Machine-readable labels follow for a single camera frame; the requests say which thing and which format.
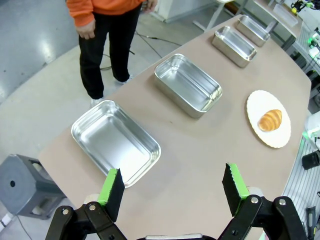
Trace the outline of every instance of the black cup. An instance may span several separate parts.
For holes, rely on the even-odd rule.
[[[305,170],[312,169],[320,165],[320,151],[314,151],[302,157],[302,166]]]

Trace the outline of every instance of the shallow metal tray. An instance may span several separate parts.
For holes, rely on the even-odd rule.
[[[246,15],[238,19],[235,28],[259,47],[262,47],[270,38],[270,34],[262,26]]]
[[[257,53],[249,42],[229,26],[215,32],[212,45],[241,68],[247,66]]]
[[[105,100],[71,128],[74,140],[107,175],[120,169],[125,187],[135,184],[159,159],[159,144],[114,101]]]
[[[175,54],[155,68],[156,86],[187,114],[199,118],[221,97],[221,86],[184,55]]]

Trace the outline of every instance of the bread roll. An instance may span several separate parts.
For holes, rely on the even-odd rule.
[[[259,123],[259,128],[264,132],[271,132],[278,129],[281,125],[282,113],[278,109],[270,110],[264,114]]]

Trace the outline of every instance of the clear plastic container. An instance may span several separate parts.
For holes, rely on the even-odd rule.
[[[273,11],[275,14],[281,17],[287,24],[289,24],[290,27],[293,27],[298,23],[298,19],[280,4],[276,4]]]

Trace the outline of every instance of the paper plate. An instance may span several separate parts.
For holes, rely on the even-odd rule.
[[[258,123],[268,111],[278,109],[282,112],[282,121],[274,131],[260,130]],[[285,107],[270,92],[257,90],[251,93],[246,103],[246,111],[250,124],[258,137],[272,148],[284,147],[291,136],[291,121]]]

